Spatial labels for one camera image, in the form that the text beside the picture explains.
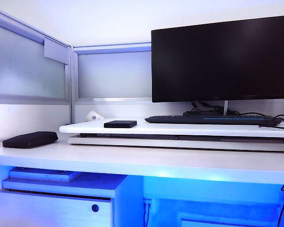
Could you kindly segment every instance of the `desk surface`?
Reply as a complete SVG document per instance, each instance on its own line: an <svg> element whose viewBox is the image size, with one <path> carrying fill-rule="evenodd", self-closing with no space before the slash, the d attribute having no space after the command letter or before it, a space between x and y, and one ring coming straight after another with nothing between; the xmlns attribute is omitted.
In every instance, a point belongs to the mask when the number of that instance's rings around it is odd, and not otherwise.
<svg viewBox="0 0 284 227"><path fill-rule="evenodd" d="M284 138L284 129L263 128L258 127L257 125L156 124L148 123L144 119L133 119L137 121L137 125L130 129L113 129L103 127L104 123L114 120L124 119L109 118L93 122L64 125L60 127L60 132Z"/></svg>
<svg viewBox="0 0 284 227"><path fill-rule="evenodd" d="M198 180L284 184L284 152L70 145L4 148L0 165Z"/></svg>

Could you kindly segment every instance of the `black case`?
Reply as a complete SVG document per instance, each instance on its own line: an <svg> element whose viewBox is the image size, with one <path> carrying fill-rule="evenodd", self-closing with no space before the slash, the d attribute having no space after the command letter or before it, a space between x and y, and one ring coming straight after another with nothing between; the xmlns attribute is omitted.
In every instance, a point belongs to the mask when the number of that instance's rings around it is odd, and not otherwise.
<svg viewBox="0 0 284 227"><path fill-rule="evenodd" d="M131 128L137 125L137 121L112 121L104 123L104 128Z"/></svg>
<svg viewBox="0 0 284 227"><path fill-rule="evenodd" d="M34 148L53 143L57 139L56 132L36 131L4 140L2 144L5 148Z"/></svg>

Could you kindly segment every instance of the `white monitor shelf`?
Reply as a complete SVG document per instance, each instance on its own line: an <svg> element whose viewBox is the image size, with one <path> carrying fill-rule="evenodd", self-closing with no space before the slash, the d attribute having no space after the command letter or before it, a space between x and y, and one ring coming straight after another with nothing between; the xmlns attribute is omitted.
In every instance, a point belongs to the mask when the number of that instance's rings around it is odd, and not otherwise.
<svg viewBox="0 0 284 227"><path fill-rule="evenodd" d="M104 119L60 127L60 132L80 133L68 138L71 144L284 151L284 129L256 125L158 124L138 119L129 129L104 128Z"/></svg>
<svg viewBox="0 0 284 227"><path fill-rule="evenodd" d="M137 125L130 129L103 127L104 123L114 120L136 120ZM59 130L60 132L64 133L114 133L284 138L284 129L263 128L258 127L257 125L164 124L148 123L144 119L116 118L64 125L61 126Z"/></svg>

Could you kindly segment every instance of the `monitor stand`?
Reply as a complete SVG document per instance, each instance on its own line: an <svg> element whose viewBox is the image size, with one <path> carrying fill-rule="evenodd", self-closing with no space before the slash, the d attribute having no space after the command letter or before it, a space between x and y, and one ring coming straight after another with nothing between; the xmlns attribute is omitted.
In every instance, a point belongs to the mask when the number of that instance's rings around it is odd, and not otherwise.
<svg viewBox="0 0 284 227"><path fill-rule="evenodd" d="M228 109L228 100L225 100L224 101L224 113L223 113L224 116L227 115L227 109Z"/></svg>

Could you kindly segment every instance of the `white ceiling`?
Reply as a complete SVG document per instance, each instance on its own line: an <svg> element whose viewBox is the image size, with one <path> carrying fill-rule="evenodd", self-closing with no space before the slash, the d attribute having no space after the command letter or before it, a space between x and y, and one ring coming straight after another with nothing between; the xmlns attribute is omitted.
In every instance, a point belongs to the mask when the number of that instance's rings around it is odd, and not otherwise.
<svg viewBox="0 0 284 227"><path fill-rule="evenodd" d="M68 44L151 39L163 27L284 15L284 0L0 0L0 10Z"/></svg>

